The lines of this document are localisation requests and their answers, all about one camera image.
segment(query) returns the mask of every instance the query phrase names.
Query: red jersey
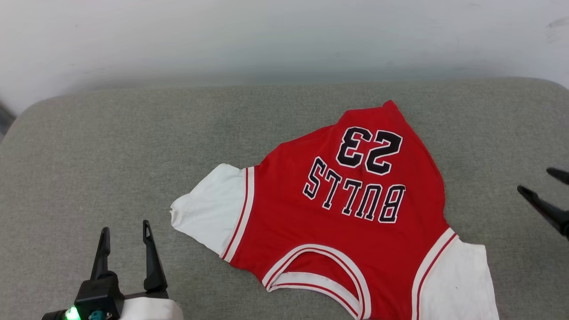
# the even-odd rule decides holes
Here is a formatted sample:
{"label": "red jersey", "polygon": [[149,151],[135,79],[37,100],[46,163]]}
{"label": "red jersey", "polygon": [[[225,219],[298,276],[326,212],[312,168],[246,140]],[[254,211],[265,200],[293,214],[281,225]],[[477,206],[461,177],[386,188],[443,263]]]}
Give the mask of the red jersey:
{"label": "red jersey", "polygon": [[443,216],[442,177],[392,101],[215,168],[172,225],[268,291],[314,290],[355,319],[498,319],[484,246]]}

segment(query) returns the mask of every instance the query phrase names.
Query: gray fabric surface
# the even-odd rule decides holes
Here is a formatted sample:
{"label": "gray fabric surface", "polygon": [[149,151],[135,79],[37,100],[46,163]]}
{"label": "gray fabric surface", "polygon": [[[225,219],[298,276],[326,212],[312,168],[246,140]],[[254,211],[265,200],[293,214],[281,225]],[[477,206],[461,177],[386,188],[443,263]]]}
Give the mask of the gray fabric surface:
{"label": "gray fabric surface", "polygon": [[70,305],[109,226],[109,268],[142,290],[149,219],[170,297],[190,319],[349,319],[305,290],[250,273],[170,226],[170,204],[217,164],[257,164],[280,142],[393,99],[431,152],[445,216],[485,244],[501,319],[569,318],[569,243],[516,192],[569,208],[569,91],[535,79],[306,87],[116,90],[40,102],[0,143],[0,310],[40,319]]}

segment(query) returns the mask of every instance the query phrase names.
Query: white side panel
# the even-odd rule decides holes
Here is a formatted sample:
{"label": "white side panel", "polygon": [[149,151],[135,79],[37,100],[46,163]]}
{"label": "white side panel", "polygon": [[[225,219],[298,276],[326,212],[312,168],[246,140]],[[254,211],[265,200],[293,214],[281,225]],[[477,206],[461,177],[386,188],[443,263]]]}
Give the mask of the white side panel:
{"label": "white side panel", "polygon": [[172,226],[222,255],[245,201],[245,169],[218,165],[189,194],[172,204]]}
{"label": "white side panel", "polygon": [[415,275],[415,280],[413,281],[413,288],[411,290],[411,319],[418,320],[418,305],[419,299],[418,295],[422,288],[424,279],[427,276],[431,266],[435,263],[436,259],[440,256],[440,253],[447,247],[448,243],[456,237],[456,233],[452,229],[447,229],[440,235],[439,239],[435,242],[432,248],[429,250],[423,262],[419,266],[417,273]]}
{"label": "white side panel", "polygon": [[125,300],[121,320],[184,320],[184,315],[174,300],[139,297]]}
{"label": "white side panel", "polygon": [[420,320],[498,320],[483,245],[453,239],[420,291]]}

